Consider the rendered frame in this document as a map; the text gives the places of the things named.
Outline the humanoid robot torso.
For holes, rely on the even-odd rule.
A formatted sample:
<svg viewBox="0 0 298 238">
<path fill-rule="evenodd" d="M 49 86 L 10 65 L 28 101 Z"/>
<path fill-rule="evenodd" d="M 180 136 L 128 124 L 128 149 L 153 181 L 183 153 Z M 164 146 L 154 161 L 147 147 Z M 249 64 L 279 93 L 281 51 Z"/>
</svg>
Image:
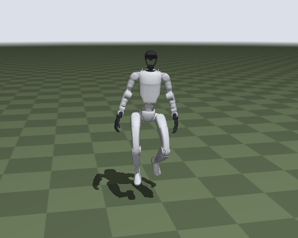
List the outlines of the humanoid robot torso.
<svg viewBox="0 0 298 238">
<path fill-rule="evenodd" d="M 148 70 L 148 68 L 146 68 Z M 153 69 L 155 70 L 155 69 Z M 139 74 L 139 95 L 142 102 L 147 103 L 141 109 L 141 121 L 154 121 L 155 108 L 151 103 L 156 103 L 160 96 L 161 72 L 155 70 L 148 72 L 140 70 Z"/>
</svg>

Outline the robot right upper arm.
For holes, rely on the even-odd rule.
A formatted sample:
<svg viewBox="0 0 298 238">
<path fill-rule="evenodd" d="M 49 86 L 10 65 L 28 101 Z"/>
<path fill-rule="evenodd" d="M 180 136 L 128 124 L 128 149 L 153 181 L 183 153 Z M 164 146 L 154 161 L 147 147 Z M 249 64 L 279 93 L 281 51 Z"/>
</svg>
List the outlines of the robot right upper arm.
<svg viewBox="0 0 298 238">
<path fill-rule="evenodd" d="M 139 78 L 139 72 L 133 72 L 128 80 L 127 86 L 126 86 L 126 95 L 125 98 L 130 99 L 132 96 L 131 90 L 134 87 L 135 80 L 138 80 Z"/>
</svg>

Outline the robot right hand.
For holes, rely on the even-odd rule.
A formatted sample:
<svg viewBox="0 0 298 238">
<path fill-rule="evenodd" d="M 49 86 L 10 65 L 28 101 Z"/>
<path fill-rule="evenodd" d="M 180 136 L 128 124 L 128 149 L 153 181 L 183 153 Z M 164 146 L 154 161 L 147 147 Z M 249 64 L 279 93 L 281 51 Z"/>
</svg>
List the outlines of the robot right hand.
<svg viewBox="0 0 298 238">
<path fill-rule="evenodd" d="M 114 128 L 117 132 L 120 132 L 118 130 L 118 127 L 120 128 L 120 125 L 119 125 L 119 121 L 120 121 L 120 118 L 122 118 L 122 115 L 123 115 L 123 112 L 119 112 L 118 115 L 116 115 L 116 120 L 115 120 L 115 125 L 114 125 Z"/>
</svg>

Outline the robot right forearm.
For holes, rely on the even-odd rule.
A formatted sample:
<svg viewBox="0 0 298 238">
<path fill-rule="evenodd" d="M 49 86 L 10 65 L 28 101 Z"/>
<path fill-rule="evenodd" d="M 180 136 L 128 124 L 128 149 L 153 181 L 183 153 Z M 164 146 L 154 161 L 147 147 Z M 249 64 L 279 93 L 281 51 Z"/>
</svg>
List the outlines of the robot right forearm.
<svg viewBox="0 0 298 238">
<path fill-rule="evenodd" d="M 119 106 L 119 110 L 117 111 L 117 115 L 119 114 L 119 112 L 123 112 L 123 114 L 124 114 L 124 110 L 125 110 L 126 104 L 128 102 L 128 100 L 124 98 L 125 95 L 126 95 L 126 91 L 123 93 L 123 96 L 121 98 L 121 103 L 120 103 L 120 106 Z"/>
</svg>

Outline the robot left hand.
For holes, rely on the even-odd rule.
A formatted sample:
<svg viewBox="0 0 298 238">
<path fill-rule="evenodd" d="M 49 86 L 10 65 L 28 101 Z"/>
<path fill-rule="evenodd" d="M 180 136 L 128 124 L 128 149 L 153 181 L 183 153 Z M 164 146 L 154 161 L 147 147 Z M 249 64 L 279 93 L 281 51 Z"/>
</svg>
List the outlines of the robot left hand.
<svg viewBox="0 0 298 238">
<path fill-rule="evenodd" d="M 176 113 L 173 113 L 173 119 L 174 119 L 174 128 L 173 128 L 173 132 L 172 133 L 175 133 L 176 131 L 177 131 L 177 129 L 178 129 L 178 117 L 176 116 Z"/>
</svg>

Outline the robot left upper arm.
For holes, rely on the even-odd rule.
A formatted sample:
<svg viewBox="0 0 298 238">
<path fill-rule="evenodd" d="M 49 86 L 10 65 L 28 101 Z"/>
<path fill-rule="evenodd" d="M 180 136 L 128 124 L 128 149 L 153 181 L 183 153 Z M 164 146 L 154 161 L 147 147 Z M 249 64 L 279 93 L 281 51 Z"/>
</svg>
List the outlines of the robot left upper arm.
<svg viewBox="0 0 298 238">
<path fill-rule="evenodd" d="M 171 100 L 173 99 L 172 97 L 172 85 L 171 85 L 171 81 L 170 81 L 170 77 L 167 73 L 161 72 L 161 76 L 162 76 L 162 80 L 164 81 L 164 86 L 165 89 L 167 91 L 166 98 L 167 100 Z"/>
</svg>

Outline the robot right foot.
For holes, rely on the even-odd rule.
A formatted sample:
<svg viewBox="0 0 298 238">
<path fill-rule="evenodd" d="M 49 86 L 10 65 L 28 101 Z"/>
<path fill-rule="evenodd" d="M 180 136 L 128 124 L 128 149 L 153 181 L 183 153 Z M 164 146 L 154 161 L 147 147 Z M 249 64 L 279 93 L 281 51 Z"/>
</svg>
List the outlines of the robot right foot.
<svg viewBox="0 0 298 238">
<path fill-rule="evenodd" d="M 134 172 L 134 184 L 140 185 L 141 182 L 142 182 L 141 170 L 139 169 L 139 173 L 138 173 L 138 171 L 136 171 L 136 173 Z"/>
</svg>

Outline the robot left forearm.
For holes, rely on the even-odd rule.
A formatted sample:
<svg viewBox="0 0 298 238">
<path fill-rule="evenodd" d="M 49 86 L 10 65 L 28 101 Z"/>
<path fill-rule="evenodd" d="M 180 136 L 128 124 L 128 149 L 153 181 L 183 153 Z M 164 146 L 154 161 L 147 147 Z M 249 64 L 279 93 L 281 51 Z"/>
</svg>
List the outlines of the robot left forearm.
<svg viewBox="0 0 298 238">
<path fill-rule="evenodd" d="M 170 110 L 172 112 L 172 117 L 173 117 L 173 113 L 176 113 L 176 116 L 178 116 L 178 112 L 177 112 L 177 107 L 176 107 L 175 97 L 174 97 L 173 92 L 172 92 L 172 97 L 173 97 L 173 100 L 170 100 L 168 102 L 169 102 Z"/>
</svg>

